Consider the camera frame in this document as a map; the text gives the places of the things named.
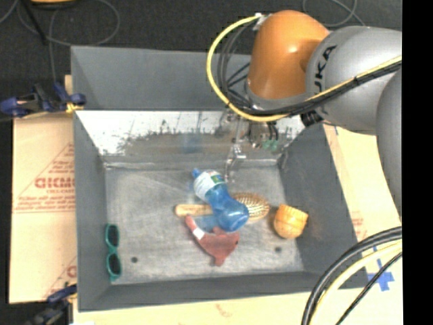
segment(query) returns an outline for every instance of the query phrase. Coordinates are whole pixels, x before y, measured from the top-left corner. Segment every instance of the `cable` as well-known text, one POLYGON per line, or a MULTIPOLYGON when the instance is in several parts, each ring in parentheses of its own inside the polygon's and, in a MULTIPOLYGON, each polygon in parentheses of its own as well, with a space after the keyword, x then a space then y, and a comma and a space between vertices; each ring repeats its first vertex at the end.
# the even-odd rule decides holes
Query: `cable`
POLYGON ((268 122, 268 121, 275 121, 277 119, 283 118, 286 115, 285 114, 280 114, 280 115, 275 115, 275 116, 271 116, 271 117, 267 117, 267 116, 256 117, 256 116, 253 116, 251 114, 247 114, 247 113, 243 112, 242 110, 240 110, 239 108, 237 108, 236 106, 234 106, 225 97, 225 95, 221 92, 221 90, 218 88, 218 85, 215 83, 214 77, 212 75, 212 67, 211 67, 213 54, 215 52, 215 49, 217 48, 217 45, 221 42, 221 40, 225 36, 227 36, 232 30, 236 29, 238 26, 241 26, 241 25, 243 25, 245 23, 249 23, 249 22, 251 22, 251 21, 253 21, 255 19, 258 19, 259 17, 261 17, 261 15, 247 17, 247 18, 238 20, 237 22, 235 22, 232 25, 228 26, 225 30, 222 31, 222 33, 220 35, 218 35, 216 37, 216 39, 214 40, 214 42, 210 46, 210 49, 209 49, 209 52, 208 52, 208 56, 207 56, 207 59, 206 59, 206 74, 208 76, 209 83, 210 83, 211 87, 214 89, 215 93, 235 113, 237 113, 238 115, 240 115, 240 116, 242 116, 242 117, 244 117, 246 119, 250 119, 251 121, 268 122))
MULTIPOLYGON (((232 25, 228 26, 225 30, 222 31, 220 35, 214 40, 212 45, 210 46, 210 49, 208 51, 208 56, 206 59, 206 74, 209 80, 209 83, 211 87, 213 88, 214 92, 218 95, 218 97, 235 113, 238 115, 249 119, 251 121, 258 121, 258 122, 270 122, 270 121, 276 121, 278 119, 287 117, 287 116, 294 116, 296 114, 300 114, 303 112, 308 112, 309 110, 314 109, 317 106, 320 106, 324 103, 325 100, 329 100, 332 97, 335 97, 336 95, 341 95, 348 90, 352 89, 353 87, 359 86, 367 81, 370 81, 372 79, 376 79, 380 76, 383 76, 385 74, 388 74, 392 71, 397 70, 400 68, 402 64, 402 56, 395 57, 391 60, 388 60, 386 62, 383 62, 379 66, 375 66, 374 68, 371 68, 367 71, 362 72, 361 74, 358 74, 357 76, 348 79, 344 82, 341 82, 337 85, 334 85, 333 87, 326 89, 325 91, 322 91, 318 94, 315 94, 311 96, 310 98, 306 99, 305 101, 287 106, 284 108, 279 108, 277 110, 256 110, 251 109, 249 107, 243 107, 240 108, 240 106, 236 106, 233 102, 230 101, 230 99, 220 90, 219 86, 215 83, 215 80, 212 75, 212 57, 215 53, 215 49, 217 48, 217 45, 221 42, 221 40, 226 37, 232 30, 236 29, 239 26, 242 26, 246 23, 251 23, 255 19, 261 17, 261 15, 256 15, 252 17, 247 17, 241 20, 238 20, 237 22, 233 23, 232 25)), ((223 82, 223 73, 218 74, 220 77, 220 80, 223 82)))
POLYGON ((357 298, 350 304, 347 310, 343 313, 340 319, 336 322, 336 325, 340 325, 344 319, 350 314, 350 312, 357 306, 361 299, 370 291, 374 283, 379 279, 379 277, 397 260, 403 256, 403 252, 395 255, 391 260, 389 260, 385 265, 383 265, 380 270, 374 275, 374 277, 365 285, 364 289, 359 293, 357 298))
MULTIPOLYGON (((119 30, 119 28, 120 28, 120 14, 119 14, 119 12, 117 11, 117 9, 111 4, 111 3, 109 3, 108 1, 106 1, 106 0, 93 0, 93 1, 98 1, 98 2, 100 2, 100 3, 103 3, 104 5, 107 5, 113 12, 114 12, 114 14, 116 15, 116 26, 115 26, 115 29, 114 29, 114 31, 113 31, 113 33, 110 35, 110 36, 108 36, 108 37, 106 37, 105 39, 103 39, 103 40, 101 40, 101 41, 97 41, 97 42, 94 42, 94 43, 90 43, 89 45, 101 45, 101 44, 103 44, 103 43, 107 43, 108 41, 110 41, 112 38, 114 38, 114 36, 116 36, 116 34, 117 34, 117 32, 118 32, 118 30, 119 30)), ((59 10, 56 10, 55 12, 54 12, 54 14, 52 15, 52 17, 51 18, 55 18, 55 14, 56 14, 56 12, 57 11, 59 11, 59 10)), ((19 17, 19 19, 20 19, 20 21, 21 21, 21 23, 29 30, 29 31, 31 31, 32 33, 36 33, 36 30, 34 29, 34 28, 32 28, 31 26, 29 26, 25 21, 24 21, 24 19, 22 18, 22 16, 21 16, 21 13, 20 13, 20 8, 18 8, 18 17, 19 17)), ((57 43, 57 44, 59 44, 59 45, 63 45, 63 46, 66 46, 66 47, 70 47, 70 46, 73 46, 73 45, 78 45, 78 43, 70 43, 70 42, 65 42, 65 41, 61 41, 61 40, 58 40, 58 39, 54 39, 53 37, 50 37, 50 36, 48 36, 47 37, 47 39, 48 39, 48 41, 50 41, 50 42, 54 42, 54 43, 57 43)))
POLYGON ((373 252, 371 254, 366 255, 362 259, 359 259, 355 263, 353 263, 348 269, 346 269, 343 273, 341 273, 329 286, 329 288, 321 295, 321 298, 319 299, 319 302, 316 305, 316 310, 313 313, 311 317, 310 324, 315 324, 316 319, 319 318, 320 311, 323 309, 322 305, 325 303, 325 301, 329 298, 329 296, 334 293, 336 290, 338 290, 345 281, 347 281, 355 272, 359 271, 362 267, 365 267, 368 263, 371 261, 374 261, 380 257, 383 257, 384 255, 388 253, 399 253, 402 249, 402 243, 397 242, 394 244, 391 244, 390 246, 386 246, 384 248, 381 248, 377 250, 376 252, 373 252))
POLYGON ((366 251, 367 249, 373 248, 381 244, 386 244, 394 240, 402 238, 402 227, 394 227, 392 229, 384 230, 374 234, 363 241, 358 242, 346 252, 344 252, 332 265, 322 274, 320 279, 310 293, 310 297, 306 302, 304 313, 302 315, 301 325, 308 325, 311 321, 311 316, 315 311, 317 303, 320 299, 322 292, 326 289, 327 285, 333 280, 334 275, 338 273, 342 266, 346 266, 347 263, 356 257, 358 254, 366 251))
MULTIPOLYGON (((302 9, 306 12, 306 2, 308 0, 302 0, 302 9)), ((347 7, 345 4, 341 3, 338 0, 328 0, 331 1, 333 3, 335 3, 336 5, 340 6, 341 8, 345 9, 347 12, 349 12, 349 15, 343 19, 341 22, 335 23, 335 24, 330 24, 330 23, 322 23, 324 26, 326 27, 337 27, 337 26, 341 26, 344 23, 348 22, 352 17, 355 17, 358 22, 365 26, 365 23, 362 21, 362 19, 360 19, 360 17, 358 17, 358 15, 356 15, 355 10, 357 9, 357 4, 358 4, 358 0, 353 0, 353 6, 352 9, 350 9, 349 7, 347 7)))
POLYGON ((18 2, 20 0, 15 0, 14 3, 12 3, 12 6, 9 8, 9 10, 6 12, 6 14, 0 18, 0 24, 3 23, 5 20, 9 18, 9 16, 14 12, 15 7, 17 6, 18 2))

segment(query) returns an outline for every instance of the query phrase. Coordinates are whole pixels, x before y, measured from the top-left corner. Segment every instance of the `black cable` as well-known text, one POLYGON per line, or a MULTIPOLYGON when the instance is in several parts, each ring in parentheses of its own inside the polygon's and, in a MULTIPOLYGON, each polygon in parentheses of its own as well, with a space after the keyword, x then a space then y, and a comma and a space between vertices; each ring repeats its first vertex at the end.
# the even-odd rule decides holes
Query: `black cable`
POLYGON ((314 314, 317 303, 327 286, 335 279, 335 275, 342 266, 347 266, 348 261, 351 260, 356 255, 366 251, 367 249, 373 248, 376 245, 392 242, 393 240, 398 240, 401 238, 401 234, 391 234, 390 236, 384 236, 377 240, 372 240, 367 244, 357 244, 352 247, 349 251, 344 253, 320 278, 310 297, 307 301, 304 314, 302 317, 302 325, 308 325, 314 314))
MULTIPOLYGON (((227 96, 230 102, 234 102, 237 99, 237 102, 236 103, 234 102, 233 104, 235 104, 235 106, 240 106, 240 107, 250 107, 251 103, 244 96, 240 95, 236 91, 233 92, 229 90, 229 87, 232 86, 233 83, 231 83, 230 85, 228 83, 229 81, 227 80, 227 67, 231 56, 235 52, 235 44, 237 40, 239 39, 241 34, 254 22, 255 21, 253 20, 230 34, 226 42, 224 42, 223 48, 219 56, 219 61, 218 61, 217 75, 218 75, 219 87, 221 91, 227 96)), ((239 74, 242 70, 244 70, 248 66, 249 64, 243 65, 240 69, 238 69, 235 72, 234 76, 239 74)))
POLYGON ((234 86, 236 83, 239 83, 240 81, 243 81, 245 78, 247 78, 248 77, 248 75, 247 74, 245 74, 244 76, 242 76, 242 77, 240 77, 240 78, 238 78, 238 79, 236 79, 236 80, 234 80, 233 82, 228 82, 228 86, 229 87, 232 87, 232 86, 234 86))
POLYGON ((347 266, 348 262, 353 259, 356 255, 366 251, 367 249, 373 248, 374 246, 381 245, 384 243, 392 242, 393 240, 401 239, 402 228, 394 227, 392 229, 384 230, 378 234, 372 235, 363 241, 358 242, 353 247, 349 248, 345 253, 343 253, 340 258, 338 258, 320 277, 319 281, 316 283, 315 287, 311 291, 310 297, 304 308, 304 313, 302 315, 301 325, 308 325, 311 321, 311 317, 317 306, 317 302, 320 299, 322 292, 325 290, 329 283, 335 278, 338 270, 342 266, 347 266))
POLYGON ((403 256, 403 252, 395 255, 391 260, 389 260, 385 265, 383 265, 379 271, 374 275, 374 277, 365 285, 364 289, 359 293, 357 298, 350 304, 347 310, 343 313, 341 318, 336 322, 336 325, 340 325, 344 319, 350 314, 350 312, 357 306, 357 304, 362 300, 362 298, 370 291, 374 283, 379 279, 379 277, 397 260, 403 256))
POLYGON ((39 23, 36 20, 35 15, 32 13, 30 8, 28 7, 26 0, 20 0, 20 1, 21 1, 21 4, 24 6, 24 9, 26 10, 28 17, 31 19, 33 25, 35 26, 36 31, 38 32, 39 36, 41 37, 42 44, 47 45, 48 44, 47 37, 45 36, 45 33, 42 31, 41 27, 39 26, 39 23))
POLYGON ((251 107, 237 107, 237 108, 243 110, 245 113, 253 114, 257 116, 273 116, 275 114, 286 114, 288 117, 291 117, 297 114, 307 113, 323 105, 328 100, 333 99, 338 95, 342 95, 343 93, 346 93, 347 91, 355 87, 358 87, 363 83, 366 83, 373 79, 377 79, 391 72, 397 71, 401 67, 401 65, 402 65, 402 60, 395 62, 394 64, 391 64, 385 68, 381 68, 379 70, 366 74, 364 76, 355 77, 353 80, 345 83, 341 87, 331 90, 325 95, 319 96, 317 98, 313 98, 308 102, 300 102, 299 104, 292 104, 290 106, 286 106, 274 110, 257 110, 251 107))
POLYGON ((230 87, 230 81, 232 81, 239 73, 241 73, 242 71, 244 71, 247 67, 249 67, 250 62, 247 62, 245 65, 241 66, 239 69, 237 69, 228 79, 227 79, 227 83, 229 84, 230 87))

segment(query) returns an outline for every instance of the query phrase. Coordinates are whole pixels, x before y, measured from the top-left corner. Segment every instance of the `plastic bottle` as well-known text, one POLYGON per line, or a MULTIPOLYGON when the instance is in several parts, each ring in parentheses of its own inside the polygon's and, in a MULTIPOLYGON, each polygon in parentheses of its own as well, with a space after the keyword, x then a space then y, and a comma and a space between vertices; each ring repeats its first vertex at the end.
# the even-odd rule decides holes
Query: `plastic bottle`
POLYGON ((210 204, 219 227, 226 232, 239 230, 248 220, 250 214, 243 203, 232 198, 227 190, 222 175, 213 170, 192 171, 194 192, 203 201, 210 204))

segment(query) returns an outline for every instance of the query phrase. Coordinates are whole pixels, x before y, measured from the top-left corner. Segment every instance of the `teal sunglasses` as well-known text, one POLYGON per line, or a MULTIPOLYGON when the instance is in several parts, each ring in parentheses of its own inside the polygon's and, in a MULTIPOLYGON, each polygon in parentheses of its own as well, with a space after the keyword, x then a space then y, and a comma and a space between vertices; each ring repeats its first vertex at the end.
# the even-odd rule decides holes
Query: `teal sunglasses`
POLYGON ((110 280, 113 282, 122 274, 122 266, 120 257, 117 253, 119 247, 120 234, 116 225, 108 224, 105 232, 106 244, 108 246, 108 254, 106 259, 107 271, 110 274, 110 280))

